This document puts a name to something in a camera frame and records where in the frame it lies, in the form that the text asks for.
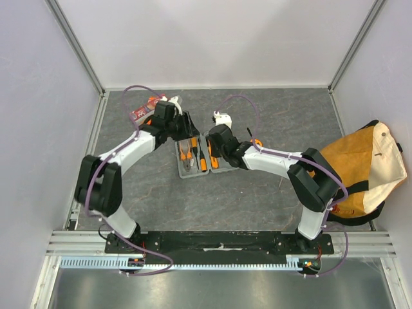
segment white wall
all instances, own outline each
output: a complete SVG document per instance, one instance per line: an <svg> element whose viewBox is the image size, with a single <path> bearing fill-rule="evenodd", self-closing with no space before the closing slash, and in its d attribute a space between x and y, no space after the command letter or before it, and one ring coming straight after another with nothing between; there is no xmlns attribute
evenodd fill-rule
<svg viewBox="0 0 412 309"><path fill-rule="evenodd" d="M0 308L28 308L98 95L43 0L0 1Z"/></svg>
<svg viewBox="0 0 412 309"><path fill-rule="evenodd" d="M346 133L372 119L389 126L402 144L404 161L412 166L412 2L390 0L377 17L335 98ZM378 224L388 230L412 288L412 181L387 200Z"/></svg>
<svg viewBox="0 0 412 309"><path fill-rule="evenodd" d="M107 88L327 85L373 0L59 0Z"/></svg>

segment black base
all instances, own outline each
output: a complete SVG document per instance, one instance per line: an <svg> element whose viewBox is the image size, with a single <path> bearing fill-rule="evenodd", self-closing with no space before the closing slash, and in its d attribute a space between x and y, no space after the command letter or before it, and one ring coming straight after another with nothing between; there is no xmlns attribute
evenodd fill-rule
<svg viewBox="0 0 412 309"><path fill-rule="evenodd" d="M316 255L318 245L323 254L333 254L332 239L322 234L303 252L296 244L294 234L282 232L148 232L141 234L140 246L165 254L176 264L230 265L286 263L287 254ZM241 250L204 250L212 248L237 248ZM137 252L114 234L108 235L104 252L130 254ZM165 264L162 258L148 254L147 264Z"/></svg>

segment pliers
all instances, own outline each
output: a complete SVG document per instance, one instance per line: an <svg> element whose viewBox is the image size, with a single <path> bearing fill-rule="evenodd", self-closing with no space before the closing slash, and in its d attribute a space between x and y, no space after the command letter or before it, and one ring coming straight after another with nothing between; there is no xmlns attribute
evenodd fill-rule
<svg viewBox="0 0 412 309"><path fill-rule="evenodd" d="M180 160L182 161L183 168L185 171L189 172L191 170L191 160L192 160L192 151L189 140L179 141L179 150L180 150Z"/></svg>

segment small white object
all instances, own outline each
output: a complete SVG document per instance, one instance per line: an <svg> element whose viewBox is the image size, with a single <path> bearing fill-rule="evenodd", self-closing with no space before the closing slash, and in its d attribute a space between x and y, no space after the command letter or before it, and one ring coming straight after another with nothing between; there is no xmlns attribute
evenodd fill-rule
<svg viewBox="0 0 412 309"><path fill-rule="evenodd" d="M163 98L162 98L162 101L167 101L167 98L166 98L166 97L163 97ZM183 114L182 107L180 106L180 103L182 102L182 98L181 98L181 97L179 97L179 96L177 95L177 96L175 96L175 97L173 97L173 98L170 98L170 100L169 100L168 102L173 103L173 104L176 106L176 108L177 108L178 111L179 111L179 115L182 115L182 114Z"/></svg>
<svg viewBox="0 0 412 309"><path fill-rule="evenodd" d="M216 121L216 126L220 124L225 124L226 126L229 127L229 129L232 129L232 119L228 114L221 114L219 112L213 112L213 117Z"/></svg>

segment screwdriver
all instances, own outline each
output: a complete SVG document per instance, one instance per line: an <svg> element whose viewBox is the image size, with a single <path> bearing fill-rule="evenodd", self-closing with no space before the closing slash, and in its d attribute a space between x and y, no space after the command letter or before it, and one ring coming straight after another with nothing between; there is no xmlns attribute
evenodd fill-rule
<svg viewBox="0 0 412 309"><path fill-rule="evenodd" d="M209 141L209 156L211 158L211 162L212 162L212 168L213 169L218 169L219 168L219 161L217 158L215 158L214 156L212 156L212 146L211 146L211 141Z"/></svg>
<svg viewBox="0 0 412 309"><path fill-rule="evenodd" d="M192 150L194 154L194 158L196 159L196 165L198 166L199 169L199 161L198 161L198 142L196 137L191 138L192 141Z"/></svg>
<svg viewBox="0 0 412 309"><path fill-rule="evenodd" d="M199 154L200 168L201 168L201 171L204 173L204 172L207 172L207 164L206 164L205 155L203 151L201 150L200 143L199 143L199 151L200 151L200 154Z"/></svg>

